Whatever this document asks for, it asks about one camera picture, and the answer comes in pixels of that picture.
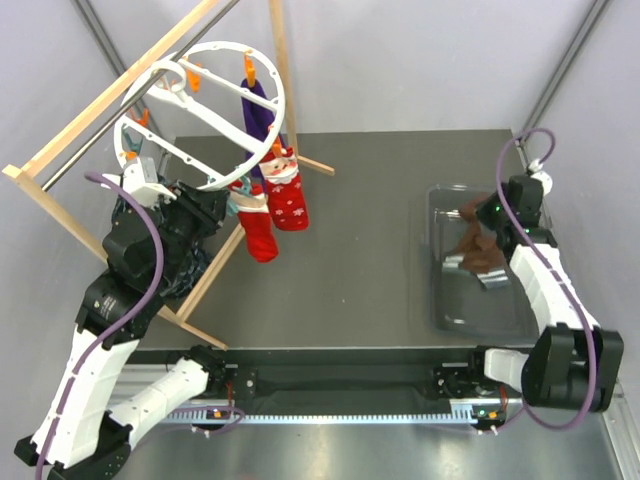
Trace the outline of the brown sock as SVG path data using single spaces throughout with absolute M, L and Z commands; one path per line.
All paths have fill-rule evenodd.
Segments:
M 495 238 L 482 232 L 481 224 L 476 218 L 475 207 L 486 197 L 487 194 L 478 196 L 459 208 L 459 215 L 467 223 L 467 229 L 453 253 L 462 255 L 459 267 L 473 274 L 488 274 L 491 270 L 506 265 Z

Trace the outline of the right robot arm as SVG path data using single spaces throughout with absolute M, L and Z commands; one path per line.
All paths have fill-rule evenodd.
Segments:
M 608 409 L 621 364 L 621 335 L 604 330 L 579 301 L 550 230 L 540 226 L 543 182 L 512 176 L 479 204 L 480 223 L 496 235 L 509 271 L 518 279 L 540 336 L 527 354 L 482 348 L 467 370 L 469 388 L 487 396 L 502 383 L 532 407 L 592 412 Z

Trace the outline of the white round clip hanger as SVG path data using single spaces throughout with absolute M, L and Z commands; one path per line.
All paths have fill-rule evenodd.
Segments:
M 267 70 L 268 78 L 276 89 L 276 95 L 271 99 L 264 98 L 252 92 L 249 88 L 241 87 L 219 75 L 214 74 L 207 68 L 196 65 L 188 59 L 192 55 L 209 51 L 237 52 L 244 55 L 245 58 L 253 61 L 253 63 L 262 65 L 262 67 Z M 274 63 L 264 53 L 248 45 L 237 42 L 210 41 L 198 43 L 191 47 L 187 53 L 179 55 L 176 60 L 166 56 L 154 62 L 134 81 L 126 92 L 124 99 L 126 101 L 131 100 L 134 95 L 142 89 L 143 84 L 152 78 L 153 74 L 162 70 L 167 70 L 175 74 L 177 76 L 177 82 L 170 85 L 165 81 L 155 80 L 147 90 L 147 94 L 149 96 L 177 108 L 180 112 L 186 112 L 196 117 L 211 127 L 214 131 L 224 136 L 227 140 L 249 152 L 251 156 L 243 163 L 237 165 L 233 171 L 223 174 L 205 165 L 205 163 L 198 160 L 195 156 L 174 146 L 160 135 L 153 133 L 149 128 L 142 126 L 129 116 L 123 115 L 115 122 L 113 132 L 114 151 L 116 159 L 121 167 L 124 167 L 128 163 L 124 142 L 124 131 L 126 129 L 134 130 L 140 134 L 144 140 L 150 141 L 167 150 L 171 154 L 177 156 L 187 166 L 204 174 L 207 182 L 199 187 L 202 191 L 219 190 L 237 181 L 240 177 L 248 174 L 251 169 L 271 151 L 272 146 L 276 143 L 276 139 L 278 138 L 285 119 L 286 94 L 280 73 Z M 220 114 L 214 112 L 193 98 L 186 90 L 188 75 L 190 73 L 195 73 L 213 84 L 239 96 L 241 99 L 247 100 L 252 104 L 271 111 L 274 114 L 274 120 L 271 123 L 266 138 L 259 140 L 246 133 L 240 128 L 232 125 L 232 123 Z

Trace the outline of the teal clip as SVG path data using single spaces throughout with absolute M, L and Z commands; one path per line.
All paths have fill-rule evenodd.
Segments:
M 251 195 L 252 183 L 247 176 L 242 176 L 238 180 L 229 184 L 229 196 L 226 203 L 226 213 L 235 216 L 241 209 L 251 206 L 253 196 Z

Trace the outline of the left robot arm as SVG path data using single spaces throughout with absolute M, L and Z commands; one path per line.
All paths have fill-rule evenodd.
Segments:
M 111 479 L 139 441 L 184 402 L 224 394 L 221 356 L 197 345 L 142 393 L 108 405 L 116 381 L 166 301 L 186 296 L 210 256 L 201 248 L 226 216 L 224 191 L 175 182 L 152 208 L 117 199 L 103 239 L 108 268 L 86 289 L 63 379 L 39 429 L 14 453 L 39 479 Z

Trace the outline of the red santa sock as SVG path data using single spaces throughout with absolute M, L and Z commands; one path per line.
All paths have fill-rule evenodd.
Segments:
M 245 231 L 249 254 L 259 263 L 268 263 L 278 256 L 279 249 L 272 231 L 267 197 L 259 184 L 252 184 L 251 195 L 251 206 L 241 209 L 236 216 Z
M 282 231 L 302 231 L 310 225 L 302 179 L 294 149 L 287 147 L 276 156 L 267 154 L 259 163 L 269 213 Z

